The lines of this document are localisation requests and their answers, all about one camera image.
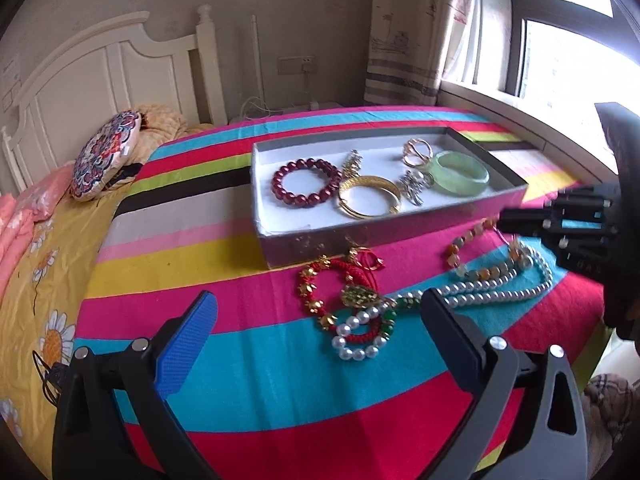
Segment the robotic hand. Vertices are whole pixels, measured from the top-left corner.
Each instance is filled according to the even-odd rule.
[[[619,183],[562,190],[543,208],[505,209],[497,227],[540,238],[559,267],[601,283],[606,325],[640,340],[640,118],[617,103],[596,110]]]

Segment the wall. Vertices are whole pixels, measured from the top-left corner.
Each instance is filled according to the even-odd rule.
[[[278,76],[276,66],[278,56],[302,54],[318,56],[318,73],[310,81],[317,101],[361,102],[371,0],[26,0],[0,40],[0,66],[19,53],[24,81],[49,52],[76,32],[136,10],[151,12],[145,27],[153,40],[193,34],[195,9],[202,3],[213,7],[230,118],[238,115],[244,99],[257,95],[252,14],[258,16],[264,89],[270,107],[305,101],[302,76]],[[14,118],[0,113],[0,124],[14,131]],[[0,189],[14,189],[4,157],[0,158]]]

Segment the colorful striped cloth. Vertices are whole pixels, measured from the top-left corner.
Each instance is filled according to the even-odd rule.
[[[121,350],[136,337],[153,336],[210,290],[218,323],[168,402],[217,473],[225,479],[415,478],[455,428],[469,396],[457,389],[415,313],[399,316],[394,338],[375,360],[337,358],[295,293],[300,267],[266,269],[252,227],[248,165],[259,140],[416,126],[451,126],[498,149],[495,155],[529,182],[530,204],[575,184],[530,146],[514,149],[519,139],[504,128],[450,108],[324,110],[171,142],[152,155],[116,212],[80,309],[76,347]],[[506,145],[511,149],[499,149]],[[442,251],[468,227],[374,248],[386,263],[376,273],[381,292],[449,283]],[[461,256],[480,266],[504,253],[498,238],[486,234]],[[540,298],[465,313],[487,335],[503,334],[518,348],[561,344],[586,382],[604,347],[602,292],[561,269],[554,275],[553,288]],[[531,271],[511,286],[536,280]],[[338,306],[338,276],[323,273],[318,285],[329,306]],[[140,458],[158,466],[126,395],[116,398]],[[508,434],[519,399],[512,397],[487,460]]]

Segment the metal bolt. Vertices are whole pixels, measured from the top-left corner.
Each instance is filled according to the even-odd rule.
[[[489,344],[496,350],[504,350],[507,348],[507,342],[499,335],[494,335],[489,338]]]
[[[553,357],[557,357],[558,359],[564,357],[564,349],[560,345],[551,345],[549,351]]]
[[[133,348],[136,352],[142,352],[143,350],[146,350],[148,346],[149,339],[147,339],[146,337],[139,337],[138,339],[135,339],[133,343],[131,343],[131,348]]]
[[[89,349],[86,346],[81,346],[74,352],[76,359],[84,359],[89,355]]]

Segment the wall outlet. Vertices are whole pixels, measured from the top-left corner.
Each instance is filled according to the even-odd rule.
[[[278,58],[278,75],[315,74],[318,71],[316,56],[290,56]]]

